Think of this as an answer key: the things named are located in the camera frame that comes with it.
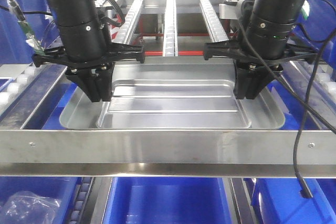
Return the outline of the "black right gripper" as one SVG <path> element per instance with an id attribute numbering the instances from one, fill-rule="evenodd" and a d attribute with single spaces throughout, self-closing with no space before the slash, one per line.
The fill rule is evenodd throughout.
<path id="1" fill-rule="evenodd" d="M 256 73 L 255 69 L 249 67 L 250 64 L 261 67 L 280 65 L 291 60 L 312 61 L 316 55 L 317 53 L 312 48 L 287 44 L 280 58 L 262 59 L 243 49 L 240 42 L 236 40 L 206 43 L 203 50 L 205 60 L 210 58 L 233 59 L 235 68 L 234 95 L 240 100 L 255 99 L 275 79 L 267 71 Z"/>

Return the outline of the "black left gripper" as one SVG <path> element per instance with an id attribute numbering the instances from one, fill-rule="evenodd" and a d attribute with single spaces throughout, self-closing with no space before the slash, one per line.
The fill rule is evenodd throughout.
<path id="1" fill-rule="evenodd" d="M 31 58 L 37 68 L 46 63 L 63 65 L 76 70 L 97 68 L 95 78 L 89 73 L 67 73 L 66 77 L 75 83 L 91 102 L 110 101 L 114 62 L 135 59 L 144 63 L 145 53 L 142 46 L 114 42 L 109 43 L 107 48 L 107 52 L 98 59 L 70 59 L 64 46 L 46 49 L 44 55 L 33 54 Z"/>

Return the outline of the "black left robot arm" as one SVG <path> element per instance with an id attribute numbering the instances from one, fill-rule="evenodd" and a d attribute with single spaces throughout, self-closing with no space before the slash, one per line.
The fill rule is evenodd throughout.
<path id="1" fill-rule="evenodd" d="M 111 7 L 122 16 L 115 0 Z M 95 0 L 47 0 L 59 30 L 61 47 L 46 49 L 43 55 L 34 54 L 36 67 L 54 63 L 67 67 L 66 78 L 75 83 L 91 102 L 110 101 L 112 75 L 117 61 L 145 60 L 143 48 L 111 41 L 107 25 L 121 27 L 125 19 L 115 22 L 97 9 Z"/>

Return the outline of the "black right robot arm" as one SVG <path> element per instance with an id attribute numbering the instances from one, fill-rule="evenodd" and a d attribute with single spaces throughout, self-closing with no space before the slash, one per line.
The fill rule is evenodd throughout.
<path id="1" fill-rule="evenodd" d="M 282 64 L 314 56 L 310 48 L 290 46 L 288 39 L 305 0 L 241 0 L 237 3 L 237 39 L 206 43 L 204 59 L 232 58 L 234 95 L 255 99 L 283 71 Z"/>

